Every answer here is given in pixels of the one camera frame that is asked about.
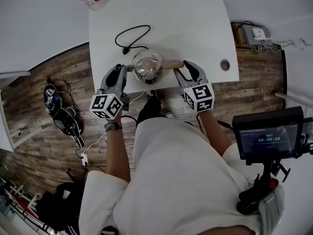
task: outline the power strip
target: power strip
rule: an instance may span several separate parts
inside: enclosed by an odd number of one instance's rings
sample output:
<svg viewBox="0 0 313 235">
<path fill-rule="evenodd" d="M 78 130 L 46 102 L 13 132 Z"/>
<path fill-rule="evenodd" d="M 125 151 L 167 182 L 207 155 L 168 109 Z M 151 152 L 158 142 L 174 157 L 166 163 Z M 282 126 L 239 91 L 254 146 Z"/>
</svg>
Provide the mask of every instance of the power strip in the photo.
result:
<svg viewBox="0 0 313 235">
<path fill-rule="evenodd" d="M 80 155 L 81 155 L 81 157 L 82 157 L 83 166 L 86 166 L 86 163 L 88 164 L 87 154 L 82 153 L 82 154 L 80 154 Z"/>
<path fill-rule="evenodd" d="M 305 44 L 301 38 L 296 38 L 291 40 L 294 47 L 297 49 L 305 49 Z"/>
</svg>

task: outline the black power cord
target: black power cord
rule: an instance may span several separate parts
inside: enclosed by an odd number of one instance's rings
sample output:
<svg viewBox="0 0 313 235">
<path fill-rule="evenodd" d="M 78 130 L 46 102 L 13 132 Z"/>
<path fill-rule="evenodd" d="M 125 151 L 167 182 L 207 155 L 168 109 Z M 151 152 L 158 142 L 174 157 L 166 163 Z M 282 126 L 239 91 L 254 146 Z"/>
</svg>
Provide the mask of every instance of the black power cord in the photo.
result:
<svg viewBox="0 0 313 235">
<path fill-rule="evenodd" d="M 238 25 L 235 29 L 235 31 L 237 31 L 239 29 L 239 27 L 243 26 L 244 24 L 248 24 L 247 22 L 249 22 L 251 25 L 255 25 L 253 22 L 247 20 L 247 21 L 244 21 L 243 23 L 240 23 L 240 25 Z"/>
<path fill-rule="evenodd" d="M 137 29 L 137 28 L 142 28 L 142 27 L 148 27 L 148 30 L 147 30 L 144 34 L 142 34 L 140 37 L 138 37 L 135 41 L 133 41 L 130 45 L 128 45 L 128 46 L 122 46 L 122 45 L 120 45 L 120 44 L 117 43 L 117 41 L 116 41 L 117 38 L 118 38 L 120 35 L 122 35 L 123 33 L 127 32 L 127 31 L 130 31 L 130 30 L 132 30 L 132 29 Z M 122 31 L 121 33 L 119 33 L 119 34 L 116 36 L 116 38 L 115 38 L 115 44 L 116 44 L 117 46 L 120 46 L 121 48 L 123 48 L 123 54 L 124 54 L 124 55 L 126 55 L 126 54 L 130 51 L 130 49 L 135 49 L 135 48 L 145 48 L 145 49 L 149 49 L 148 47 L 145 47 L 145 46 L 134 46 L 134 47 L 132 47 L 132 45 L 133 45 L 134 43 L 136 43 L 136 42 L 137 42 L 140 38 L 142 38 L 144 35 L 146 35 L 150 30 L 151 30 L 151 26 L 150 26 L 150 25 L 147 25 L 147 24 L 139 25 L 139 26 L 132 27 L 132 28 L 129 28 L 129 29 L 127 29 L 127 30 L 124 30 L 124 31 Z"/>
<path fill-rule="evenodd" d="M 76 105 L 76 103 L 75 103 L 75 101 L 74 101 L 74 98 L 73 98 L 73 96 L 72 96 L 72 88 L 70 87 L 69 83 L 68 83 L 66 80 L 64 80 L 64 79 L 56 79 L 56 78 L 49 78 L 49 77 L 48 77 L 47 81 L 50 81 L 50 82 L 48 82 L 48 83 L 51 83 L 51 84 L 52 84 L 52 81 L 51 81 L 51 80 L 62 81 L 62 82 L 64 83 L 64 85 L 66 86 L 67 89 L 66 89 L 66 90 L 63 90 L 63 91 L 58 91 L 58 92 L 59 92 L 59 93 L 65 93 L 65 92 L 66 92 L 66 93 L 70 96 L 70 98 L 71 98 L 71 100 L 72 100 L 72 105 L 75 107 L 75 110 L 79 112 L 78 107 L 77 107 L 77 105 Z"/>
<path fill-rule="evenodd" d="M 102 170 L 104 173 L 106 173 L 103 169 L 100 168 L 100 166 L 97 166 L 97 165 L 94 165 L 94 164 L 88 164 L 87 162 L 85 162 L 85 166 L 86 167 L 94 166 L 94 167 L 97 167 L 98 169 Z"/>
<path fill-rule="evenodd" d="M 219 125 L 221 125 L 222 127 L 225 127 L 227 129 L 231 129 L 232 131 L 234 131 L 233 127 L 231 127 L 231 125 L 229 123 L 225 123 L 225 122 L 219 121 L 219 120 L 217 120 L 217 123 L 219 123 Z"/>
<path fill-rule="evenodd" d="M 200 130 L 201 130 L 201 132 L 203 133 L 202 126 L 201 126 L 201 123 L 200 123 L 200 120 L 199 120 L 199 114 L 196 116 L 196 119 L 197 119 L 197 121 L 198 121 Z"/>
<path fill-rule="evenodd" d="M 77 155 L 77 151 L 79 151 L 79 150 L 81 150 L 81 148 L 75 150 L 75 155 L 76 155 L 77 157 L 79 157 L 80 159 L 82 159 L 83 157 Z"/>
<path fill-rule="evenodd" d="M 121 116 L 121 118 L 131 118 L 132 120 L 134 120 L 136 123 L 137 123 L 137 120 L 134 118 L 134 117 L 132 117 L 132 116 L 129 116 L 129 115 L 123 115 L 123 116 Z"/>
</svg>

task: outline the black bag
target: black bag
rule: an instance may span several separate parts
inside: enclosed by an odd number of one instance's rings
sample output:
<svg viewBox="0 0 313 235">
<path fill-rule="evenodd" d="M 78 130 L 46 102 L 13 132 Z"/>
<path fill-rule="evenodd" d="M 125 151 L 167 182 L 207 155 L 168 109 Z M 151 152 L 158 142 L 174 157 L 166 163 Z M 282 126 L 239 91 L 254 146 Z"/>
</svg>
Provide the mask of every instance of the black bag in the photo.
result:
<svg viewBox="0 0 313 235">
<path fill-rule="evenodd" d="M 70 97 L 69 84 L 65 81 L 66 91 Z M 83 123 L 79 111 L 72 101 L 72 104 L 63 102 L 58 90 L 52 84 L 50 78 L 47 79 L 48 85 L 44 89 L 44 100 L 47 113 L 52 117 L 54 124 L 65 134 L 71 136 L 74 142 L 80 147 L 84 147 L 84 140 L 81 137 L 83 132 Z"/>
<path fill-rule="evenodd" d="M 70 231 L 70 234 L 79 234 L 78 221 L 83 194 L 83 184 L 75 183 L 58 185 L 55 194 L 46 191 L 36 205 L 39 219 L 58 232 L 65 230 Z"/>
</svg>

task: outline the monitor screen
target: monitor screen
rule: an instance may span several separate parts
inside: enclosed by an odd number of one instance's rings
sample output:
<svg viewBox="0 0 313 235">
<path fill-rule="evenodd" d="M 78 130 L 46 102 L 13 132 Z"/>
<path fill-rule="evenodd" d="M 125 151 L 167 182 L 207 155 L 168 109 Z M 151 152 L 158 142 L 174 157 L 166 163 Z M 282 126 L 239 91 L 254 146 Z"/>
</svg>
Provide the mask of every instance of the monitor screen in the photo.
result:
<svg viewBox="0 0 313 235">
<path fill-rule="evenodd" d="M 242 152 L 289 153 L 295 150 L 298 124 L 281 125 L 271 128 L 240 130 Z"/>
</svg>

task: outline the wooden floor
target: wooden floor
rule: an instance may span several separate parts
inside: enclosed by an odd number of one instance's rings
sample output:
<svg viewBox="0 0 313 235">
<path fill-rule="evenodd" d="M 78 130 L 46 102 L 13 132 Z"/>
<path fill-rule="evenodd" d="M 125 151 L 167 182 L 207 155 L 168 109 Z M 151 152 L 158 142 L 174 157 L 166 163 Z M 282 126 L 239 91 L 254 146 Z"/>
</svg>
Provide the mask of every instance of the wooden floor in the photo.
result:
<svg viewBox="0 0 313 235">
<path fill-rule="evenodd" d="M 283 63 L 281 53 L 255 56 L 251 51 L 237 51 L 240 82 L 213 85 L 215 103 L 213 113 L 217 119 L 231 123 L 234 115 L 282 109 L 283 101 L 271 95 L 271 91 L 283 92 Z M 91 96 L 94 94 L 89 45 L 79 47 L 53 58 L 32 70 L 32 75 L 21 77 L 12 88 L 2 92 L 4 112 L 10 132 L 22 129 L 22 136 L 43 126 L 44 130 L 21 144 L 13 153 L 1 151 L 0 174 L 23 184 L 30 194 L 54 192 L 57 185 L 70 182 L 66 170 L 83 178 L 84 167 L 74 151 L 77 148 L 71 137 L 65 136 L 53 124 L 45 112 L 43 89 L 46 78 L 65 79 L 84 118 L 83 138 L 85 147 L 96 142 L 104 133 L 104 120 L 89 112 Z M 131 94 L 131 99 L 140 93 Z M 188 121 L 198 127 L 195 114 L 180 96 L 179 88 L 159 90 L 163 111 L 172 111 L 175 118 Z M 147 97 L 136 100 L 127 113 L 137 118 Z M 123 132 L 131 167 L 134 144 L 135 122 L 123 118 Z M 232 141 L 234 135 L 226 130 Z M 105 136 L 87 152 L 89 163 L 105 165 Z"/>
</svg>

